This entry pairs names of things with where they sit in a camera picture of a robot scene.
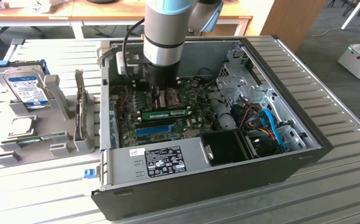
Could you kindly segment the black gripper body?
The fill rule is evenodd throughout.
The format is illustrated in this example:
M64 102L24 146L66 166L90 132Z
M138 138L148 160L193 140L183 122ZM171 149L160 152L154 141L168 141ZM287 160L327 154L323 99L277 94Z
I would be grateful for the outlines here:
M155 64L144 65L144 79L160 90L171 88L177 83L180 63L169 66L158 66Z

